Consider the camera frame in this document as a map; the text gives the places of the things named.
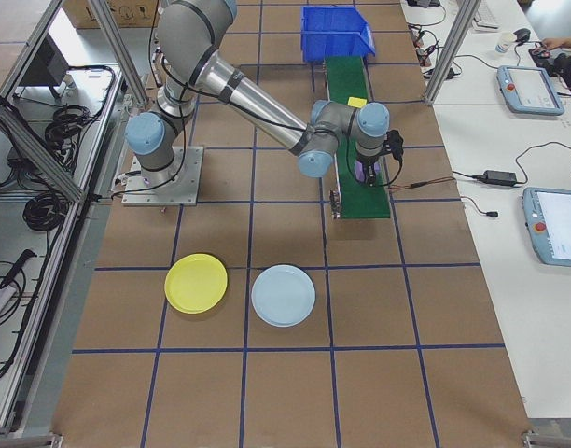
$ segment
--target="cup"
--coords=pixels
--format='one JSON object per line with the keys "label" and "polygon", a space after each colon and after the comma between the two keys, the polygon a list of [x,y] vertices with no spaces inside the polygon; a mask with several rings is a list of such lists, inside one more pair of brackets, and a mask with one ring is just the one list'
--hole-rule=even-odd
{"label": "cup", "polygon": [[507,53],[509,46],[516,40],[516,35],[513,33],[502,33],[497,41],[497,46],[494,48],[498,53]]}

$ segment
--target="white table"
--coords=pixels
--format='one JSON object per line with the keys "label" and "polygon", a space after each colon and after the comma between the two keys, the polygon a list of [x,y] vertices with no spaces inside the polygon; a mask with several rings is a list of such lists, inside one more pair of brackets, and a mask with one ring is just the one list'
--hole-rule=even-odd
{"label": "white table", "polygon": [[[444,23],[429,27],[441,43],[457,6],[447,8]],[[500,31],[531,28],[516,2],[488,0],[501,22]],[[442,17],[440,8],[404,6],[410,22],[429,23]],[[495,54],[499,33],[468,31],[459,54],[474,54],[487,63],[515,64],[512,49]],[[432,43],[429,37],[426,44]],[[533,66],[521,47],[523,66]],[[551,140],[571,146],[571,99],[563,99],[560,117],[516,115],[508,110],[495,80],[495,70],[471,58],[457,60],[463,75],[446,81],[434,110],[452,168],[466,174],[484,170],[512,171],[523,180],[514,159],[527,147]],[[571,189],[571,151],[552,145],[521,158],[528,186]],[[571,268],[542,264],[524,227],[523,188],[503,189],[458,180],[462,195],[499,218],[476,213],[467,203],[467,219],[479,253],[494,308],[507,345],[518,387],[530,418],[571,418]]]}

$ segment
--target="computer mouse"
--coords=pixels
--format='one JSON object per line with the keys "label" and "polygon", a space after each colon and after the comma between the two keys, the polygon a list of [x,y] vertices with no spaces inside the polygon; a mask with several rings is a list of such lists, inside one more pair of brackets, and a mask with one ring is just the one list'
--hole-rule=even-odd
{"label": "computer mouse", "polygon": [[530,30],[528,28],[520,28],[513,32],[516,35],[516,42],[524,44],[530,40]]}

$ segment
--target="yellow block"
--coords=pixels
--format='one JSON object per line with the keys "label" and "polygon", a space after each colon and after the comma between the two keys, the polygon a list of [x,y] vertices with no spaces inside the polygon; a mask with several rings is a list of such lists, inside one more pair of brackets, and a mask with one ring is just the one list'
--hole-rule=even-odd
{"label": "yellow block", "polygon": [[348,105],[350,105],[351,107],[357,107],[358,109],[363,107],[366,103],[367,100],[365,100],[364,98],[355,98],[354,96],[348,98]]}

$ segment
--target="aluminum profile post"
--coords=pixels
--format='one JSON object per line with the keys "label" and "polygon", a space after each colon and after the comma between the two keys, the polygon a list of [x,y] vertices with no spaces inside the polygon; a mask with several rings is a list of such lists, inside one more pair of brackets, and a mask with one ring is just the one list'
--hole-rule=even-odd
{"label": "aluminum profile post", "polygon": [[95,16],[95,19],[101,27],[101,31],[103,32],[105,39],[116,56],[116,61],[121,68],[121,73],[126,79],[128,87],[130,87],[130,90],[136,99],[138,108],[145,109],[148,104],[145,86],[143,86],[143,83],[138,76],[136,66],[130,57],[126,44],[121,38],[118,24],[111,14],[109,5],[105,0],[89,0],[89,5],[91,6],[92,14]]}
{"label": "aluminum profile post", "polygon": [[433,105],[435,103],[435,98],[437,98],[443,81],[445,81],[447,77],[457,51],[460,49],[462,42],[464,42],[464,37],[479,5],[480,0],[464,0],[462,6],[460,6],[460,10],[457,16],[455,16],[455,21],[453,21],[452,29],[445,41],[443,51],[437,58],[437,65],[435,65],[433,76],[426,86],[425,103],[427,105]]}

